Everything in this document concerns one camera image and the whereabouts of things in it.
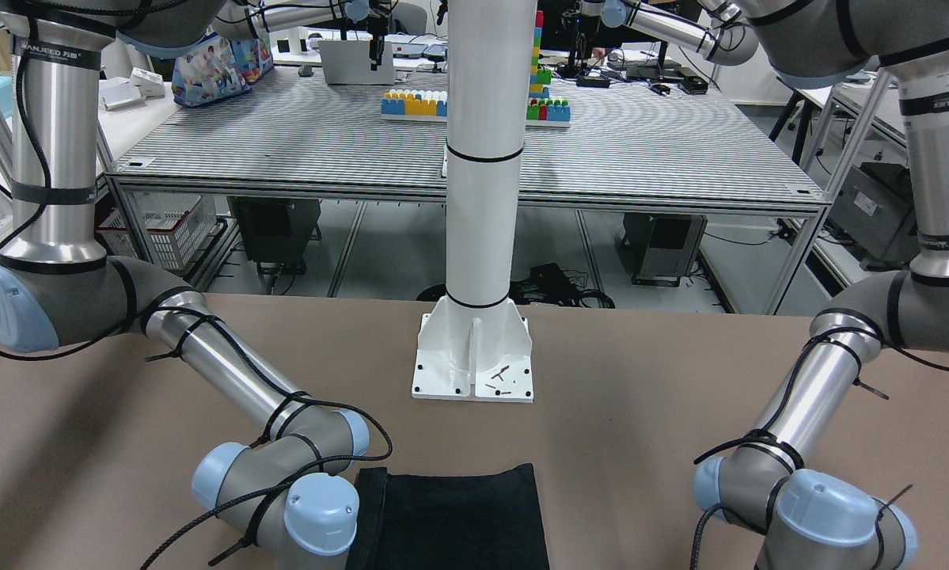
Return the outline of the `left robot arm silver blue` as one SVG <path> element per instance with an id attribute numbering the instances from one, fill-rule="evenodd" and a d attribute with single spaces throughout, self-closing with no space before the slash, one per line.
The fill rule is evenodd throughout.
<path id="1" fill-rule="evenodd" d="M 780 75 L 825 86 L 873 55 L 900 87 L 920 252 L 837 295 L 755 427 L 697 459 L 705 516 L 765 537 L 757 569 L 897 569 L 914 530 L 893 505 L 806 468 L 864 364 L 883 347 L 949 352 L 949 1 L 742 1 Z"/>

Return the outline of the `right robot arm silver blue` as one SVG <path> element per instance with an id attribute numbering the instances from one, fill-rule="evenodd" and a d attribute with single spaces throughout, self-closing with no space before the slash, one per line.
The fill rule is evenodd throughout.
<path id="1" fill-rule="evenodd" d="M 94 237 L 101 52 L 190 51 L 234 1 L 0 1 L 13 36 L 14 231 L 0 244 L 0 356 L 48 360 L 116 333 L 144 333 L 264 426 L 200 462 L 193 494 L 241 531 L 232 551 L 270 549 L 276 567 L 341 569 L 359 495 L 341 473 L 362 461 L 368 419 L 316 401 L 271 368 L 177 275 L 109 256 Z"/>

